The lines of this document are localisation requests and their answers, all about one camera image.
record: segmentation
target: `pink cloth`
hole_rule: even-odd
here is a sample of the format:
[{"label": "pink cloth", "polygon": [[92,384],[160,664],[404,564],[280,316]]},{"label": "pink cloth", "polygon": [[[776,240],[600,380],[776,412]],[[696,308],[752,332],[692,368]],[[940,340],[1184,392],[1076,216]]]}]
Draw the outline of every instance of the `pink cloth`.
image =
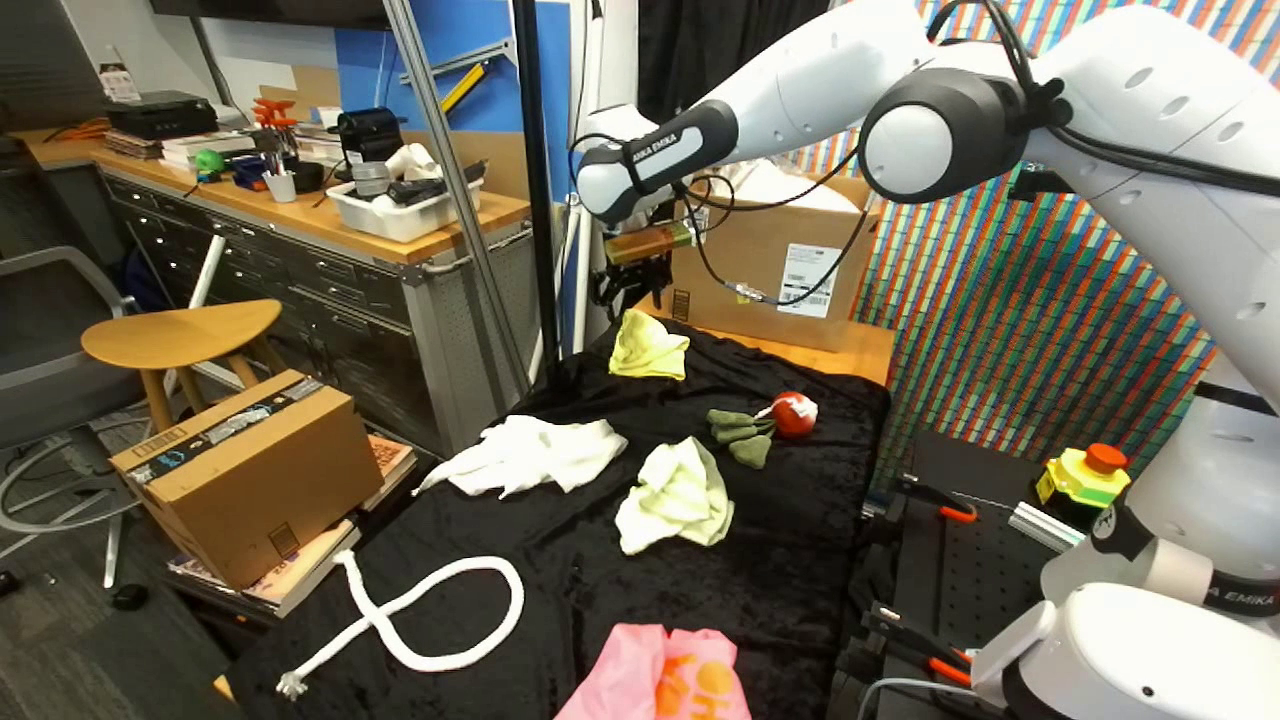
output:
[{"label": "pink cloth", "polygon": [[556,720],[752,720],[720,632],[612,624],[588,680]]}]

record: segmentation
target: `black tablecloth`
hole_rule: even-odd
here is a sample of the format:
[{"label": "black tablecloth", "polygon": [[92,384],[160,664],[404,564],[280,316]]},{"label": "black tablecloth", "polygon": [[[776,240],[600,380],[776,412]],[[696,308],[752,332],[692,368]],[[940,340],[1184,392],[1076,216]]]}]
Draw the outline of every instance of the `black tablecloth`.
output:
[{"label": "black tablecloth", "polygon": [[[832,660],[844,636],[844,580],[860,500],[876,464],[888,392],[868,380],[800,372],[772,356],[700,332],[688,380],[612,380],[608,348],[576,356],[564,376],[520,412],[544,420],[608,420],[628,452],[588,488],[564,496],[468,500],[452,484],[424,492],[388,528],[360,544],[372,600],[412,588],[432,568],[496,552],[528,588],[524,616],[488,660],[448,676],[404,672],[376,632],[324,664],[296,704],[276,696],[276,676],[308,660],[356,620],[344,576],[288,616],[232,668],[248,716],[432,716],[432,720],[540,720],[588,676],[612,624],[720,628],[740,644],[736,672],[756,716],[824,716]],[[776,392],[800,388],[820,404],[804,444],[776,444],[768,468],[740,468],[708,440],[708,408],[756,412]],[[616,504],[656,444],[700,436],[736,500],[724,544],[664,540],[640,556],[616,548]],[[460,652],[488,636],[508,608],[500,576],[460,576],[396,616],[416,652]]]}]

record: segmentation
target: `black office chair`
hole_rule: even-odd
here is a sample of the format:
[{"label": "black office chair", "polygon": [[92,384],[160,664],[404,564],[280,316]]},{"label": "black office chair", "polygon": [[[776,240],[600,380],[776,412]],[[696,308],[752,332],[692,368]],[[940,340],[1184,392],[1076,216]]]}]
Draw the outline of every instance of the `black office chair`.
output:
[{"label": "black office chair", "polygon": [[[140,384],[80,352],[80,332],[120,308],[112,280],[68,244],[0,256],[0,448],[16,452],[0,480],[0,528],[20,536],[0,564],[44,532],[112,524],[104,588],[132,608],[144,592],[116,588],[116,564],[120,516],[136,496],[88,424],[136,404]],[[52,456],[72,476],[36,472]]]}]

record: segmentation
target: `robotic arm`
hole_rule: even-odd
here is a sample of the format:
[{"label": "robotic arm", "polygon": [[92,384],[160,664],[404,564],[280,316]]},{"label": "robotic arm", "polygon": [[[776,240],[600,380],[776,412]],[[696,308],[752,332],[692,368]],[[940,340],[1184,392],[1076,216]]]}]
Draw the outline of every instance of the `robotic arm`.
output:
[{"label": "robotic arm", "polygon": [[[576,192],[596,220],[620,224],[636,200],[688,172],[776,156],[852,124],[860,124],[868,184],[900,204],[956,196],[1016,164],[1040,164],[1064,176],[1172,280],[1240,376],[1280,408],[1280,92],[1212,36],[1156,8],[1112,8],[1040,60],[1028,60],[1004,12],[992,0],[984,4],[1004,44],[936,48],[908,0],[840,4],[760,52],[672,124],[628,144],[588,148]],[[1276,616],[1280,448],[1244,448],[1200,428],[1192,452],[1172,444],[1152,468],[1160,476],[1148,480],[1148,472],[1132,484],[1124,516],[1148,540],[1188,548],[1164,556],[1200,560],[1196,572],[1176,576],[1180,588],[1164,592],[1196,604],[1236,596],[1236,608],[1220,608]],[[1056,596],[1056,608],[1056,620],[1032,620],[1056,644],[1020,644],[1004,660],[1020,656],[1024,676],[1052,668],[1052,660],[1064,660],[1064,668],[1088,664],[1100,680],[1088,680],[1092,692],[1104,688],[1132,700],[1132,672],[1112,664],[1104,640],[1088,636],[1084,648],[1072,636],[1080,616],[1104,604],[1076,592],[1076,600]],[[1280,672],[1272,636],[1248,644],[1244,656]],[[1152,672],[1164,672],[1152,692],[1180,684],[1172,664]],[[1068,688],[1072,704],[1052,688],[1040,696],[1076,712],[1088,688],[1084,680]],[[1136,696],[1136,704],[1152,708],[1152,716],[1176,716],[1176,700],[1156,708]]]}]

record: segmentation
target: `wooden stool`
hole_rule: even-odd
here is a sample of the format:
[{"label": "wooden stool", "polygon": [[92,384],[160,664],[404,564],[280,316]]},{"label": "wooden stool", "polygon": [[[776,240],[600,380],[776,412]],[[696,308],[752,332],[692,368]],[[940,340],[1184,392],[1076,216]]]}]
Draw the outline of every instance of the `wooden stool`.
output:
[{"label": "wooden stool", "polygon": [[116,320],[92,324],[80,336],[80,348],[100,364],[140,372],[152,428],[168,428],[172,412],[164,396],[164,372],[176,372],[176,384],[192,408],[204,404],[188,372],[192,364],[208,364],[224,356],[236,380],[248,388],[256,384],[256,372],[236,352],[260,340],[276,324],[276,316],[280,316],[280,300],[116,316]]}]

